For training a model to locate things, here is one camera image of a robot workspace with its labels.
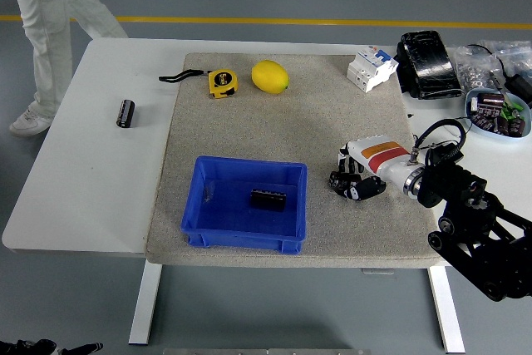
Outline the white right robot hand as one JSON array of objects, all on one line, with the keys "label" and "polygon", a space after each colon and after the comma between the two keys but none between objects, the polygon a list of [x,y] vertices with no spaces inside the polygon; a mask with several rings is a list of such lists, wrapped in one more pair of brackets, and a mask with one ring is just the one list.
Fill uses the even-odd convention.
[{"label": "white right robot hand", "polygon": [[388,136],[349,141],[339,150],[338,170],[329,176],[330,187],[350,200],[367,200],[383,193],[388,183],[415,198],[424,165]]}]

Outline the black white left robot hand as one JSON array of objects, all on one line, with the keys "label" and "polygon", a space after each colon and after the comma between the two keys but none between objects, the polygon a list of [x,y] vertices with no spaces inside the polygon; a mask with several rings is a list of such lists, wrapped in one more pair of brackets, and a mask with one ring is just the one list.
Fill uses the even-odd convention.
[{"label": "black white left robot hand", "polygon": [[92,354],[102,350],[102,343],[88,343],[76,348],[59,348],[55,342],[50,339],[40,339],[36,342],[27,340],[17,340],[15,343],[1,341],[1,354],[34,354],[34,355],[85,355]]}]

